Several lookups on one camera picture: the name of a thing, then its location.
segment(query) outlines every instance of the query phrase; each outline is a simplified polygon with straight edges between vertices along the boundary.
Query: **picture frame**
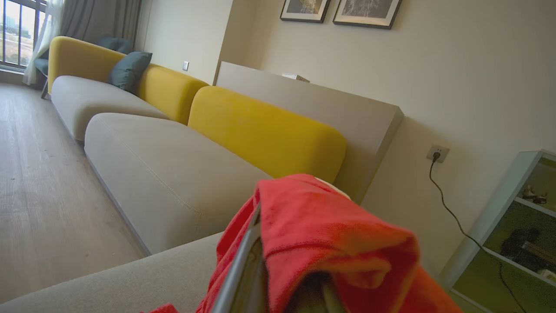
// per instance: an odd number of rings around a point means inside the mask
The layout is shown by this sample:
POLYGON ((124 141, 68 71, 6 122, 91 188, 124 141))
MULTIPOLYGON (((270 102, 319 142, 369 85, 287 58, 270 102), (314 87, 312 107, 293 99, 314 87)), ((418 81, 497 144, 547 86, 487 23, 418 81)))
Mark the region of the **picture frame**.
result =
POLYGON ((333 23, 392 29, 401 0, 340 0, 333 23))
POLYGON ((282 21, 323 23, 330 0, 284 0, 282 21))

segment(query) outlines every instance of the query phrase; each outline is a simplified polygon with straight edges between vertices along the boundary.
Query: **white shelving unit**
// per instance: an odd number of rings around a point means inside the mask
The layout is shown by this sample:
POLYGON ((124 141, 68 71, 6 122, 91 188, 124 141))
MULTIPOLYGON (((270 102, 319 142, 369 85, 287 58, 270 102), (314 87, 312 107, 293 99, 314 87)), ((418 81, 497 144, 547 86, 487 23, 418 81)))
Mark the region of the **white shelving unit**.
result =
POLYGON ((537 273, 556 265, 522 249, 529 241, 556 255, 556 155, 519 153, 469 234, 485 250, 465 239, 440 275, 464 312, 523 312, 505 284, 528 313, 556 312, 556 281, 537 273), (523 199, 528 185, 536 195, 548 193, 547 203, 523 199))

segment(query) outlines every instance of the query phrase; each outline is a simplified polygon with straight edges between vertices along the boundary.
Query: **window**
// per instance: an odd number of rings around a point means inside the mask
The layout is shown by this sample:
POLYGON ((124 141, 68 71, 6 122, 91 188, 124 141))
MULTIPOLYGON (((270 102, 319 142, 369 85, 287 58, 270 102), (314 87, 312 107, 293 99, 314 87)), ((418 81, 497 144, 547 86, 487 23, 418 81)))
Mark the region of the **window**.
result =
POLYGON ((0 0, 0 65, 29 64, 45 9, 45 0, 0 0))

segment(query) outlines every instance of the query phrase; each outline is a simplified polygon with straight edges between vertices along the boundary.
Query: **black plug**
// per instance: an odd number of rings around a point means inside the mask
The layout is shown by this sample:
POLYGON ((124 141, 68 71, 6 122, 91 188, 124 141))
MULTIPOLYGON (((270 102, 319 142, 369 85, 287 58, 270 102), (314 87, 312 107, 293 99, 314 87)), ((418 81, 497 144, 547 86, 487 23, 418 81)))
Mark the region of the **black plug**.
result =
POLYGON ((435 163, 436 160, 438 160, 438 158, 440 158, 440 153, 439 152, 433 153, 433 163, 435 163))

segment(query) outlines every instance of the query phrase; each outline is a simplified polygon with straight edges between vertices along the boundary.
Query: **sheer white curtain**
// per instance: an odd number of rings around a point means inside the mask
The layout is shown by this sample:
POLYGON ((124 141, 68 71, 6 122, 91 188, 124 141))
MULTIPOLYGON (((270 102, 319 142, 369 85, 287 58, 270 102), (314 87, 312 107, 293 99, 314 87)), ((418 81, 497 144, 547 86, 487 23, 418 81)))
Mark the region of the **sheer white curtain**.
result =
POLYGON ((23 82, 27 85, 34 84, 37 79, 37 69, 34 66, 34 60, 50 47, 52 39, 60 33, 63 5, 64 0, 46 0, 46 17, 38 34, 33 56, 23 74, 23 82))

